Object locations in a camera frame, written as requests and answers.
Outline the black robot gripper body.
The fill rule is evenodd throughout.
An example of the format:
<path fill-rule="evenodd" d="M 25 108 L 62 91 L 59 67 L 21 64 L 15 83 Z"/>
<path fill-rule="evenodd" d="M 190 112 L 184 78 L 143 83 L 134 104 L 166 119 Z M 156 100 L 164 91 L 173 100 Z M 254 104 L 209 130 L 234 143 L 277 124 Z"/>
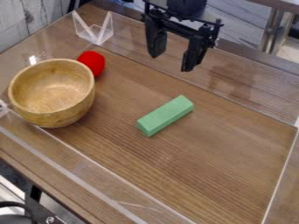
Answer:
<path fill-rule="evenodd" d="M 161 23 L 166 32 L 189 38 L 196 33 L 209 29 L 212 45 L 220 37 L 225 23 L 221 18 L 208 12 L 209 0 L 143 0 L 143 22 L 153 19 Z"/>

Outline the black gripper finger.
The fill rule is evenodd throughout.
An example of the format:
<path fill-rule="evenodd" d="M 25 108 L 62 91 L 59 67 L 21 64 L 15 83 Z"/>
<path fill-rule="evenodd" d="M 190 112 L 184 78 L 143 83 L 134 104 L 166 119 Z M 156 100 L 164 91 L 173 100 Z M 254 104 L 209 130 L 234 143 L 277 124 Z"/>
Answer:
<path fill-rule="evenodd" d="M 153 19 L 145 22 L 147 51 L 153 58 L 160 57 L 168 46 L 168 32 L 161 26 L 161 23 Z"/>
<path fill-rule="evenodd" d="M 189 48 L 182 59 L 184 72 L 190 72 L 202 63 L 209 46 L 209 41 L 202 35 L 192 36 Z"/>

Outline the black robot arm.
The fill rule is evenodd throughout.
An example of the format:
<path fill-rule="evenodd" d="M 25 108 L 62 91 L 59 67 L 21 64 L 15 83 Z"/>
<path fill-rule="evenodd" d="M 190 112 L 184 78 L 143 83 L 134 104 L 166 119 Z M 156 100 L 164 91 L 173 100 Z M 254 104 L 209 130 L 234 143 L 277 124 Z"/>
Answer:
<path fill-rule="evenodd" d="M 190 40 L 182 57 L 182 71 L 190 72 L 204 61 L 210 48 L 217 46 L 221 18 L 208 19 L 208 0 L 143 0 L 147 51 L 158 58 L 168 48 L 168 33 Z"/>

